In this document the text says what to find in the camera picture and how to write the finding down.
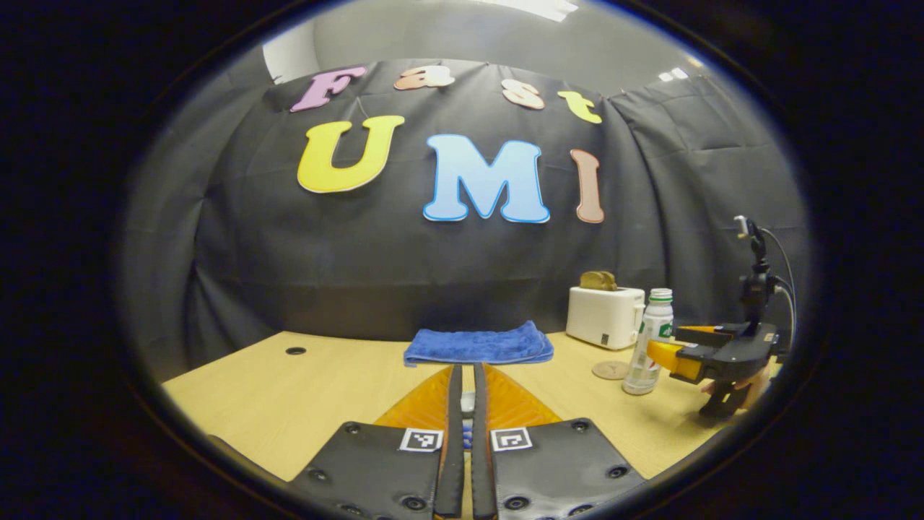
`yellow letter u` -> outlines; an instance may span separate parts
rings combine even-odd
[[[395,128],[404,123],[401,116],[368,118],[369,129],[362,158],[351,167],[333,167],[334,149],[340,135],[353,126],[349,121],[333,121],[308,130],[308,145],[298,163],[298,184],[309,192],[346,192],[375,179],[385,168]]]

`letter m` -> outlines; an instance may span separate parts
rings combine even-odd
[[[423,208],[429,220],[462,220],[468,207],[459,200],[464,187],[481,218],[491,216],[504,187],[507,202],[501,215],[512,222],[541,223],[549,219],[542,205],[536,160],[542,151],[529,142],[508,141],[488,166],[464,135],[433,135],[427,144],[436,150],[436,188],[433,202]]]

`wooden table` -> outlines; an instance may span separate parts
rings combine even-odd
[[[666,371],[643,396],[623,392],[621,381],[591,374],[600,361],[628,362],[631,348],[609,351],[564,332],[548,337],[555,348],[551,361],[498,368],[562,419],[591,419],[644,477],[676,463],[722,427],[699,420],[709,396]],[[291,480],[341,424],[374,422],[445,367],[405,367],[407,346],[281,332],[171,379],[164,388],[203,432]],[[290,347],[306,352],[290,355]],[[474,390],[473,369],[464,368],[463,389]],[[470,511],[470,499],[463,503]]]

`blue towel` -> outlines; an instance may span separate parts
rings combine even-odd
[[[405,351],[405,366],[417,363],[541,363],[552,359],[552,343],[532,320],[507,332],[436,332],[422,328]]]

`plastic bottle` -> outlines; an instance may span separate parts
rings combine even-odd
[[[648,357],[648,340],[669,341],[674,333],[674,293],[670,289],[652,289],[648,306],[641,318],[635,351],[629,362],[629,373],[623,379],[623,390],[642,395],[654,390],[661,366]]]

